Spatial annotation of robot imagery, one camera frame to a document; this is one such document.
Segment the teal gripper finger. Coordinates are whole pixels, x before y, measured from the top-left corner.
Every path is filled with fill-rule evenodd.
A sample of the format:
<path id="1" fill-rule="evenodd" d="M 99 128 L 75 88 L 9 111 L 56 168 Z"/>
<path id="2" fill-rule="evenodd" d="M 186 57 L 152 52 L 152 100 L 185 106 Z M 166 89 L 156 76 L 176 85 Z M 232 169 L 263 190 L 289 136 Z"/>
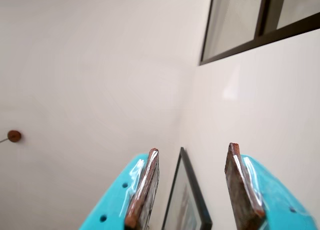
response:
<path id="1" fill-rule="evenodd" d="M 261 163 L 230 143 L 224 168 L 238 230 L 316 230 L 308 210 Z"/>
<path id="2" fill-rule="evenodd" d="M 118 175 L 81 230 L 148 230 L 159 184 L 159 151 L 139 154 Z"/>

